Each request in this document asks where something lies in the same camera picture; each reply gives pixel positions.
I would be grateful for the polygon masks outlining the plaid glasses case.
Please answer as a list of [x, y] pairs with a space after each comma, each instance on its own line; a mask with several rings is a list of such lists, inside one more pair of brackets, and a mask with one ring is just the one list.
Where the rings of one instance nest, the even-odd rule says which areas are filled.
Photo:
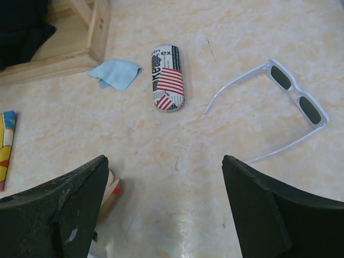
[[114, 208], [115, 204], [117, 203], [121, 195], [122, 188], [122, 180], [120, 178], [116, 178], [115, 172], [109, 169], [108, 180], [105, 187], [102, 203], [99, 209], [99, 215], [97, 219], [98, 224], [101, 221], [103, 221]]

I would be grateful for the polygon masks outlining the light blue cloth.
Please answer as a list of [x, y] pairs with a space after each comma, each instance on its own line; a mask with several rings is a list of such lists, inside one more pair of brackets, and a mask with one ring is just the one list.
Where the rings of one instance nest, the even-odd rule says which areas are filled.
[[140, 72], [141, 67], [131, 61], [111, 59], [89, 71], [88, 76], [97, 78], [101, 89], [113, 87], [124, 91]]

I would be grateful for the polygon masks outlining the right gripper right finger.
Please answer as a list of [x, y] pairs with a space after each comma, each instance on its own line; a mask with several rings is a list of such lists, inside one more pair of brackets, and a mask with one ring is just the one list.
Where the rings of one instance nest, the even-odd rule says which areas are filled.
[[233, 156], [223, 177], [243, 257], [343, 257], [343, 202], [283, 183]]

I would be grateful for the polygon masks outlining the flag newsprint glasses case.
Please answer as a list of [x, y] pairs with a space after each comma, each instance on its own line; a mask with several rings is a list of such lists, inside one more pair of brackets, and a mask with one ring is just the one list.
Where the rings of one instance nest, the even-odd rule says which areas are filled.
[[174, 112], [185, 103], [184, 82], [180, 50], [163, 44], [151, 54], [153, 101], [163, 112]]

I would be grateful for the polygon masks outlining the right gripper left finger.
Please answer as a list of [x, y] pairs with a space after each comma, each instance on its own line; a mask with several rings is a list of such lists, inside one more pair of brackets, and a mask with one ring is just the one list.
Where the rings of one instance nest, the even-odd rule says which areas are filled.
[[108, 181], [100, 155], [26, 191], [1, 198], [1, 257], [87, 257]]

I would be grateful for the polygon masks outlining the white frame sunglasses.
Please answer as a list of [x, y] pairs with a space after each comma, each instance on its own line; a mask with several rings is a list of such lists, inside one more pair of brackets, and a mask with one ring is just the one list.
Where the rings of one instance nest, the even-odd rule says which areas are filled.
[[294, 92], [296, 94], [296, 97], [293, 98], [293, 100], [304, 118], [311, 125], [312, 131], [276, 151], [246, 161], [247, 164], [266, 159], [270, 156], [273, 156], [293, 147], [294, 145], [302, 142], [308, 137], [313, 136], [315, 133], [327, 126], [329, 122], [329, 116], [323, 109], [323, 107], [319, 104], [319, 102], [309, 92], [301, 89], [295, 77], [275, 59], [270, 59], [266, 63], [244, 73], [243, 75], [227, 83], [213, 96], [203, 113], [207, 114], [209, 112], [213, 102], [226, 88], [235, 84], [243, 83], [261, 74], [265, 74], [267, 77], [269, 77], [270, 80], [272, 80], [283, 92], [287, 94]]

